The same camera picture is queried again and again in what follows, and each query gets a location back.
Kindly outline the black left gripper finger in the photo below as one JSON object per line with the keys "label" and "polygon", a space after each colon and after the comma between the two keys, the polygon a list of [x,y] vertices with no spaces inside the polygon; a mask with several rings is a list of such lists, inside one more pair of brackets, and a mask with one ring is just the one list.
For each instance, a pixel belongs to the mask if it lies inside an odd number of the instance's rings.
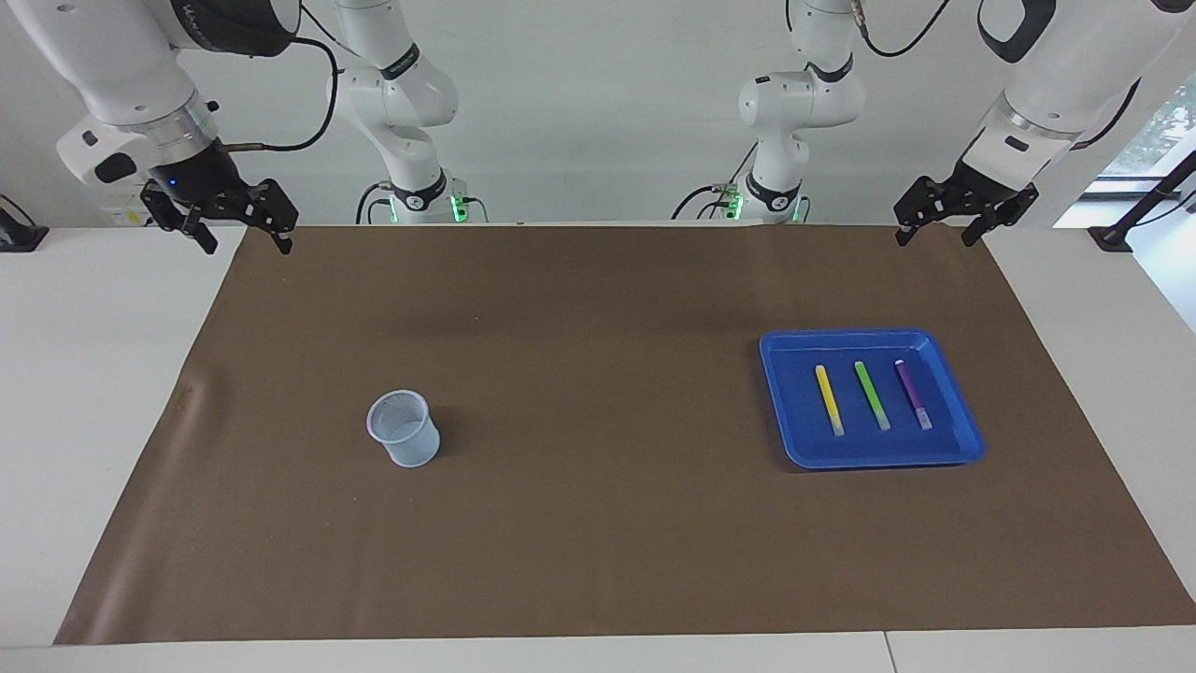
{"label": "black left gripper finger", "polygon": [[974,221],[965,230],[962,230],[962,244],[965,247],[974,247],[983,235],[991,233],[991,231],[1015,225],[1032,208],[1038,197],[1037,188],[1026,186],[999,204],[983,204],[978,216],[974,218]]}
{"label": "black left gripper finger", "polygon": [[898,231],[893,238],[898,246],[905,247],[919,230],[940,219],[940,184],[932,178],[919,178],[893,204],[893,218]]}

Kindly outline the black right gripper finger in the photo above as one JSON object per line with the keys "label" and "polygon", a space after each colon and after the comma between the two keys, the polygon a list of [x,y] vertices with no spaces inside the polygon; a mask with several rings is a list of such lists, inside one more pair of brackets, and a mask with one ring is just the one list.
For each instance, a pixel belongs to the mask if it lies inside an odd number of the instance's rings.
{"label": "black right gripper finger", "polygon": [[141,203],[150,212],[150,220],[157,225],[158,230],[183,234],[195,241],[206,255],[213,255],[216,251],[216,238],[206,226],[201,209],[179,210],[157,181],[145,183],[141,189]]}
{"label": "black right gripper finger", "polygon": [[250,188],[250,226],[269,235],[282,255],[292,252],[291,234],[298,218],[295,204],[277,181],[266,179]]}

